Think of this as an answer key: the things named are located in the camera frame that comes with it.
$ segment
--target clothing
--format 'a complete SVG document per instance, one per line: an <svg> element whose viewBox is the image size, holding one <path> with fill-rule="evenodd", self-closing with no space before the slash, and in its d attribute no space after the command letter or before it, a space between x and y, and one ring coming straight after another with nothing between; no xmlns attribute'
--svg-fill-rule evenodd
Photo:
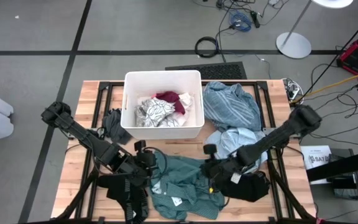
<svg viewBox="0 0 358 224"><path fill-rule="evenodd" d="M137 127L158 127L160 122L172 114L175 108L166 101L156 98L144 100L135 107Z"/></svg>
<svg viewBox="0 0 358 224"><path fill-rule="evenodd" d="M157 93L155 96L159 100L164 100L168 103L174 103L173 106L175 107L175 112L179 112L181 114L185 114L185 108L179 101L179 95L174 91L166 91L165 93Z"/></svg>
<svg viewBox="0 0 358 224"><path fill-rule="evenodd" d="M266 174L257 171L253 174L241 175L238 184L230 179L222 185L221 192L224 196L256 202L269 193L270 182Z"/></svg>
<svg viewBox="0 0 358 224"><path fill-rule="evenodd" d="M160 175L165 168L161 153L155 153L157 169L153 175ZM165 218L185 220L187 212L209 219L216 219L224 206L222 193L208 192L208 178L201 174L204 160L182 156L167 156L167 171L161 179L151 180L150 196L155 209ZM175 206L175 198L181 203Z"/></svg>
<svg viewBox="0 0 358 224"><path fill-rule="evenodd" d="M215 158L225 159L231 152L235 151L240 146L255 144L264 136L265 135L262 131L252 132L246 128L230 128L223 133L215 131L208 137L205 144L215 144L217 149ZM247 170L245 173L255 172L261 163L266 160L267 153L264 152L260 155L259 159L255 161L255 166Z"/></svg>
<svg viewBox="0 0 358 224"><path fill-rule="evenodd" d="M132 136L120 125L121 109L112 109L108 115L103 118L103 127L106 136L113 142L127 144Z"/></svg>
<svg viewBox="0 0 358 224"><path fill-rule="evenodd" d="M186 113L173 112L161 121L159 127L182 127L186 123L190 115L190 106L193 104L193 98L188 93L180 94L179 98Z"/></svg>
<svg viewBox="0 0 358 224"><path fill-rule="evenodd" d="M126 223L141 224L148 217L149 206L145 190L133 186L125 176L100 176L98 186L109 189L106 196L117 200L121 205Z"/></svg>
<svg viewBox="0 0 358 224"><path fill-rule="evenodd" d="M238 83L209 82L204 89L204 114L220 132L230 127L260 131L260 111L252 95Z"/></svg>

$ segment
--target dark red cloth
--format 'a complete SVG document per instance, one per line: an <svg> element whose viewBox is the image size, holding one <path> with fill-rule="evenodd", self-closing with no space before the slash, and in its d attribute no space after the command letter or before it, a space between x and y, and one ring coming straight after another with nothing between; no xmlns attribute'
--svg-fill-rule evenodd
<svg viewBox="0 0 358 224"><path fill-rule="evenodd" d="M185 114L185 108L179 101L179 95L174 91L166 91L165 93L157 93L155 96L159 100L164 100L168 103L175 103L173 106L175 107L175 112L179 112Z"/></svg>

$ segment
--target gray floor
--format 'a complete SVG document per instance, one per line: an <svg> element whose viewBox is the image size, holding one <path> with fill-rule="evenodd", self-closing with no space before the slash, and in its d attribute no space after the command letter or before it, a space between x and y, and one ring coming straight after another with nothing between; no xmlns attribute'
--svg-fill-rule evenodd
<svg viewBox="0 0 358 224"><path fill-rule="evenodd" d="M199 4L212 6L213 0ZM256 0L251 7L262 12L266 3ZM70 50L76 35L85 0L0 0L0 50ZM275 38L288 31L306 0L291 0L267 26L254 27L248 33L223 34L224 49L274 50ZM268 8L261 23L274 14ZM224 15L210 7L201 7L191 0L93 0L81 38L80 50L191 50L203 36L214 36ZM343 45L358 28L358 0L345 9L332 10L312 4L300 22L297 32L305 35L314 50L333 50ZM268 65L254 55L226 56L228 62L242 61L248 79L266 79ZM329 63L333 55L310 55L293 60L283 55L259 55L270 62L273 79L291 78L304 89L310 86L311 70L320 63ZM0 97L10 103L15 113L14 133L0 140L0 223L17 223L32 173L44 140L46 125L40 114L57 96L68 56L0 56ZM198 58L196 55L138 55L138 56L76 56L64 101L73 111L83 80L122 80L129 71L163 70L167 66L222 62L221 57ZM315 76L323 68L317 69ZM351 74L340 68L330 68L316 89ZM346 83L331 91L341 91L354 85ZM358 102L358 93L351 92ZM335 95L305 103L314 108ZM323 116L348 107L337 101L321 108ZM318 134L331 134L358 125L358 115L345 119L345 114L327 117ZM335 137L358 142L358 130ZM303 145L328 144L335 148L358 146L306 137ZM59 132L53 135L47 161L30 214L30 221L50 217L67 140ZM327 186L313 186L313 196L319 206L319 216L329 218L338 214L357 212L335 219L358 222L358 202L333 197Z"/></svg>

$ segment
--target laundry basket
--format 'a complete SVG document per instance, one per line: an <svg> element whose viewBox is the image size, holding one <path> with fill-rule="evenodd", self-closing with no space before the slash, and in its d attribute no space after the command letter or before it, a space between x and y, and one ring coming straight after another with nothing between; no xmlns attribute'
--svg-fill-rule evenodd
<svg viewBox="0 0 358 224"><path fill-rule="evenodd" d="M137 127L135 107L139 98L174 91L193 97L189 118L181 127ZM122 96L121 126L136 139L195 138L204 125L203 89L201 75L196 70L129 72L125 75Z"/></svg>

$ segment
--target wooden tabletop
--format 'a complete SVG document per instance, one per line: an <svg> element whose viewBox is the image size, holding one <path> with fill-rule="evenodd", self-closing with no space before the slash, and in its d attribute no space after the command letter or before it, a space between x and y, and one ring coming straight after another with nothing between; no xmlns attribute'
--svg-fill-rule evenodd
<svg viewBox="0 0 358 224"><path fill-rule="evenodd" d="M266 82L268 84L275 123L277 126L279 126L288 119L288 115L290 114L287 95L285 93L282 80L266 80ZM78 123L86 128L91 127L94 107L96 104L96 97L98 94L98 86L99 81L84 81L81 89L81 95L80 99L78 100L78 106L74 117ZM244 86L243 89L244 91L249 92L251 95L254 95L254 90L252 87ZM111 108L121 108L122 91L122 86L115 86L112 89L112 98L110 103ZM263 91L260 91L260 97L262 100L262 108L264 110L264 118L266 120L265 122L267 126L269 126L269 119ZM101 126L105 101L106 91L104 91L102 96L97 127ZM200 131L200 134L195 139L151 140L147 141L147 146L157 147L164 153L170 155L181 155L195 159L205 159L207 156L203 154L203 144L206 138L214 131L214 126L206 120L206 123ZM129 143L122 147L129 152L134 152L134 142L136 141L136 139L132 139ZM74 146L75 144L78 144L77 140L69 141L68 147ZM298 150L300 148L299 144L295 141L290 142L289 146ZM78 189L80 188L81 175L85 163L85 154L86 149L81 146L74 147L67 152L63 164L62 175L58 185L55 205L53 206L52 217L56 217L64 211L66 206L71 202ZM302 206L304 206L310 214L314 215L316 211L314 209L310 185L301 154L289 149L284 150L283 161L291 191L302 204ZM264 171L269 176L266 162L261 165L260 170ZM97 189L93 219L97 220L100 216L103 216L106 217L106 221L124 221L124 212L121 206L115 200L106 198L106 192L107 189ZM283 216L287 217L288 213L285 207L285 198L279 186L278 193L280 195ZM86 216L86 209L88 208L89 201L88 199L89 189L84 199L82 212L83 217ZM167 221L166 218L161 217L158 211L154 209L150 197L149 209L149 217L146 221ZM267 221L268 217L275 217L275 208L271 189L268 195L253 203L232 198L229 204L222 211L220 211L216 221ZM188 213L187 220L212 221L192 213Z"/></svg>

